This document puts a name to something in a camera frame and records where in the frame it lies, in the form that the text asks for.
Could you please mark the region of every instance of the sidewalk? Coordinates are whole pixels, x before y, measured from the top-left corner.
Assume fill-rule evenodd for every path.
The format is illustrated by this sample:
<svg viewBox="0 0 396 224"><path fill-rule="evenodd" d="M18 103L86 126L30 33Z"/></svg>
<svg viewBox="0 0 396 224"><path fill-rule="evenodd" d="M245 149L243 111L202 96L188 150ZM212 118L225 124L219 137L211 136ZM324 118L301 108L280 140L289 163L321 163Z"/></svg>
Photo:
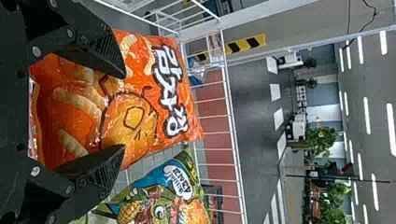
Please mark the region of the sidewalk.
<svg viewBox="0 0 396 224"><path fill-rule="evenodd" d="M292 153L289 149L285 150L285 155L279 164L288 224L303 223L302 205L304 179L286 177L286 175L305 175L305 170L302 169L303 164L304 153L302 151Z"/></svg>

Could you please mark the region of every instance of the snack bag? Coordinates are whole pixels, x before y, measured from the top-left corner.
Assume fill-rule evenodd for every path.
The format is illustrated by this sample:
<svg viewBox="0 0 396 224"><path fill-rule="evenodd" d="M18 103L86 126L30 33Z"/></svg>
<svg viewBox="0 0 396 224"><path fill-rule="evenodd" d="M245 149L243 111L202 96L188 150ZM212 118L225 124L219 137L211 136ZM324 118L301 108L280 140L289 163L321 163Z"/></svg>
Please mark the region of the snack bag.
<svg viewBox="0 0 396 224"><path fill-rule="evenodd" d="M177 43L115 30L124 80L48 55L31 66L38 159L53 169L124 144L121 169L146 153L202 138Z"/></svg>
<svg viewBox="0 0 396 224"><path fill-rule="evenodd" d="M188 149L92 212L114 218L118 224L210 223L204 191Z"/></svg>

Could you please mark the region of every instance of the tree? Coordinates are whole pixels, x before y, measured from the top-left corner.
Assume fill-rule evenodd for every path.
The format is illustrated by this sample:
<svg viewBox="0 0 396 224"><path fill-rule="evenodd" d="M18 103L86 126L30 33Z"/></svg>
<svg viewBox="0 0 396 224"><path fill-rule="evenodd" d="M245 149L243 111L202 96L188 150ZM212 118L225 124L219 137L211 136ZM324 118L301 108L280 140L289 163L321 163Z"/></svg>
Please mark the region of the tree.
<svg viewBox="0 0 396 224"><path fill-rule="evenodd" d="M288 143L288 147L294 150L313 150L313 158L318 155L321 155L323 158L328 158L331 155L329 148L332 147L336 138L337 133L334 128L307 129L305 132L305 140L290 142Z"/></svg>
<svg viewBox="0 0 396 224"><path fill-rule="evenodd" d="M318 224L346 224L347 215L341 210L345 197L350 196L352 190L344 183L332 183L326 193L320 193L320 215Z"/></svg>

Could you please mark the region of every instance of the chip bag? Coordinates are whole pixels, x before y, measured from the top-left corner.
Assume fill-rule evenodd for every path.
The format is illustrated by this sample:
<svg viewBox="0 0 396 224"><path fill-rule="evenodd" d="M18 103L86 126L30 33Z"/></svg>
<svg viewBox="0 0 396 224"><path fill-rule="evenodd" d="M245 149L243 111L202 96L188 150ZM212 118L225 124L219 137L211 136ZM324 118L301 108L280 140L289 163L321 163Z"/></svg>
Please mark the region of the chip bag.
<svg viewBox="0 0 396 224"><path fill-rule="evenodd" d="M146 153L202 138L177 43L114 30L127 78L51 54L31 66L38 159L53 169L124 144L121 169Z"/></svg>
<svg viewBox="0 0 396 224"><path fill-rule="evenodd" d="M110 203L102 203L92 212L114 218L118 224L210 223L204 191L189 149L153 169Z"/></svg>

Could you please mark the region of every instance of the screw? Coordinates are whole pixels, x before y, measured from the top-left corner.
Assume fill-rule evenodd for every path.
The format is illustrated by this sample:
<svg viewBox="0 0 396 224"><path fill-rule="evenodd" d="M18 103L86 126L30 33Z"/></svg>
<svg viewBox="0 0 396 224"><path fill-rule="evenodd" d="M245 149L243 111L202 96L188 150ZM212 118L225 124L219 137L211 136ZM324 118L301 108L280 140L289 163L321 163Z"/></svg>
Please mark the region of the screw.
<svg viewBox="0 0 396 224"><path fill-rule="evenodd" d="M105 31L107 28L106 25L104 23L102 23L101 26L102 26L103 31Z"/></svg>
<svg viewBox="0 0 396 224"><path fill-rule="evenodd" d="M84 178L83 178L83 179L80 179L79 182L78 182L78 185L79 185L81 188L84 188L84 187L87 185L87 180L85 180Z"/></svg>
<svg viewBox="0 0 396 224"><path fill-rule="evenodd" d="M32 176L38 176L39 174L40 174L40 167L38 167L38 166L35 166L32 169L32 173L30 173L30 175L32 175Z"/></svg>
<svg viewBox="0 0 396 224"><path fill-rule="evenodd" d="M106 197L106 192L102 191L102 193L100 193L100 195L99 195L99 199L103 200L105 197Z"/></svg>
<svg viewBox="0 0 396 224"><path fill-rule="evenodd" d="M70 29L67 29L67 35L71 38L73 37L73 31Z"/></svg>
<svg viewBox="0 0 396 224"><path fill-rule="evenodd" d="M73 192L73 186L69 186L69 187L67 187L67 189L66 189L66 194L70 194L71 192Z"/></svg>
<svg viewBox="0 0 396 224"><path fill-rule="evenodd" d="M58 6L58 3L56 2L56 0L49 0L49 2L50 2L50 4L51 4L53 7L57 7L57 6Z"/></svg>
<svg viewBox="0 0 396 224"><path fill-rule="evenodd" d="M55 223L55 219L56 219L55 215L50 215L47 223L53 224L53 223Z"/></svg>
<svg viewBox="0 0 396 224"><path fill-rule="evenodd" d="M81 41L81 44L82 44L83 46L88 46L88 39L87 39L87 37L86 37L85 35L82 35L82 36L79 38L79 40Z"/></svg>
<svg viewBox="0 0 396 224"><path fill-rule="evenodd" d="M41 56L41 49L39 47L32 47L32 52L37 58Z"/></svg>

